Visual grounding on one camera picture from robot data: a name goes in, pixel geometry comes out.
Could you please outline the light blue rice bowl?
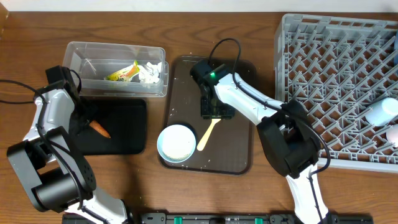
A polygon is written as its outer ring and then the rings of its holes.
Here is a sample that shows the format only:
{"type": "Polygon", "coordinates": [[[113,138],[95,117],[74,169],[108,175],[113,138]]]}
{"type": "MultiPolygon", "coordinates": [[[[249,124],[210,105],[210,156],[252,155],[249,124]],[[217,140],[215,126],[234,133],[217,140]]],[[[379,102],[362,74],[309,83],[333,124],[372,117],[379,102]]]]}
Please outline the light blue rice bowl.
{"type": "Polygon", "coordinates": [[[197,141],[193,131],[181,124],[167,126],[157,139],[159,155],[171,163],[186,161],[194,153],[196,146],[197,141]]]}

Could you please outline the yellow green snack wrapper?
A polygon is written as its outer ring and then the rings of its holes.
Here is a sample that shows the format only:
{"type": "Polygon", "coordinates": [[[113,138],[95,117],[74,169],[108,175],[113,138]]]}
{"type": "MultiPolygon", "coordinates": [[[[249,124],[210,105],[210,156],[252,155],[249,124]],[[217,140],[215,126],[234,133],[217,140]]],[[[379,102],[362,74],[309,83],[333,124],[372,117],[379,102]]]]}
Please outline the yellow green snack wrapper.
{"type": "Polygon", "coordinates": [[[138,63],[136,60],[130,66],[122,68],[117,72],[114,72],[106,77],[104,80],[107,81],[116,81],[116,82],[130,82],[132,78],[140,72],[140,68],[138,67],[138,63]]]}

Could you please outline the white tissue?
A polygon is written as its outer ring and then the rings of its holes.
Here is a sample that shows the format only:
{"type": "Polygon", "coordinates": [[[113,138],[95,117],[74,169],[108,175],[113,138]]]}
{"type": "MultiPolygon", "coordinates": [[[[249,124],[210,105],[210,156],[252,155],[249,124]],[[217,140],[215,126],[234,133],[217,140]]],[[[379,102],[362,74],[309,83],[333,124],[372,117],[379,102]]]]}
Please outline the white tissue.
{"type": "Polygon", "coordinates": [[[147,62],[144,66],[138,65],[138,68],[138,78],[141,83],[154,84],[159,82],[162,62],[158,64],[147,62]]]}

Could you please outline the light blue cup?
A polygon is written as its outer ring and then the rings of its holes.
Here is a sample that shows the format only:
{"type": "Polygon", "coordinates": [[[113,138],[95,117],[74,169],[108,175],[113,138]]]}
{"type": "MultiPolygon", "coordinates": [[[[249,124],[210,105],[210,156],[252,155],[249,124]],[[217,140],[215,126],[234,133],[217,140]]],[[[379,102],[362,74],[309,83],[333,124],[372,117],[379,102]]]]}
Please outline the light blue cup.
{"type": "Polygon", "coordinates": [[[373,126],[384,126],[398,114],[398,102],[395,98],[385,98],[368,106],[366,121],[373,126]]]}

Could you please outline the pink cup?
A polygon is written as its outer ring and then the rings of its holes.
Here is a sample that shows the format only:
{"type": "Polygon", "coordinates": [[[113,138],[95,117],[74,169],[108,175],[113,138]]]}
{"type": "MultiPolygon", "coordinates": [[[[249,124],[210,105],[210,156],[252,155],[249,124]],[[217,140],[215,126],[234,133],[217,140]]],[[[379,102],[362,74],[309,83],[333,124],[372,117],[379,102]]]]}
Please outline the pink cup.
{"type": "Polygon", "coordinates": [[[391,126],[386,131],[386,139],[389,143],[391,143],[394,147],[398,146],[398,124],[391,126]]]}

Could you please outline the yellow plastic spoon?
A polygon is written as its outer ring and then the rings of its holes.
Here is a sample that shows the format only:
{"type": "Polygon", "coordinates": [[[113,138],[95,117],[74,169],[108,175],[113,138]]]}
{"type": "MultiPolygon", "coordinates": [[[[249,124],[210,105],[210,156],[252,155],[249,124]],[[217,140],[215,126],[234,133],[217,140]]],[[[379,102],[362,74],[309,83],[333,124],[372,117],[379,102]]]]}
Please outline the yellow plastic spoon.
{"type": "Polygon", "coordinates": [[[219,123],[221,121],[221,119],[212,119],[211,120],[211,124],[209,125],[208,129],[206,130],[206,132],[204,133],[204,135],[202,136],[202,138],[200,139],[199,143],[197,144],[197,150],[198,151],[202,151],[204,150],[211,132],[213,130],[213,128],[216,126],[217,123],[219,123]]]}

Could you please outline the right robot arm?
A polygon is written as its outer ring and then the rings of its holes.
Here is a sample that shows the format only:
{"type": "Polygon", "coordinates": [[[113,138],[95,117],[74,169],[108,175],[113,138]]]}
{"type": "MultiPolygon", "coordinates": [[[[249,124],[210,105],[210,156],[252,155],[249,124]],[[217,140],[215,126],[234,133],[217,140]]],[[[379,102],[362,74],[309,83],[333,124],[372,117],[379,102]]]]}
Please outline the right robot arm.
{"type": "Polygon", "coordinates": [[[227,65],[214,68],[207,59],[194,64],[190,75],[201,91],[201,117],[231,119],[240,112],[250,120],[269,164],[287,179],[296,217],[302,223],[326,223],[329,211],[317,177],[322,138],[307,121],[303,106],[269,98],[227,65]]]}

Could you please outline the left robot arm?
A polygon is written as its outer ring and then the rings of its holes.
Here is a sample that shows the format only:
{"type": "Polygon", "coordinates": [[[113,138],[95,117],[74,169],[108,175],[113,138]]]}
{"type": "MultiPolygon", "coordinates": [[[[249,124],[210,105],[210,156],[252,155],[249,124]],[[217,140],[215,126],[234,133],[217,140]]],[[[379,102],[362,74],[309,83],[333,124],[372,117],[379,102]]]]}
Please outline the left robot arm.
{"type": "Polygon", "coordinates": [[[62,223],[133,223],[124,201],[96,186],[91,166],[69,134],[71,119],[79,132],[96,113],[96,106],[79,95],[76,71],[57,65],[45,72],[48,85],[33,89],[32,126],[7,150],[30,202],[40,212],[62,214],[62,223]]]}

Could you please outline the orange carrot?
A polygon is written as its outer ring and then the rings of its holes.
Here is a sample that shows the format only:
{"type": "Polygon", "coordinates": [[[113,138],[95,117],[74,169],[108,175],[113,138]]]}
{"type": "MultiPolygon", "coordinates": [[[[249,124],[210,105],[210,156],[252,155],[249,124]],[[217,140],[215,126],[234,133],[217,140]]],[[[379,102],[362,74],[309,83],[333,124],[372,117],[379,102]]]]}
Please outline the orange carrot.
{"type": "Polygon", "coordinates": [[[102,125],[99,124],[99,122],[93,120],[89,123],[89,126],[93,128],[96,132],[98,132],[100,135],[106,137],[106,138],[111,138],[110,134],[107,132],[107,130],[102,127],[102,125]]]}

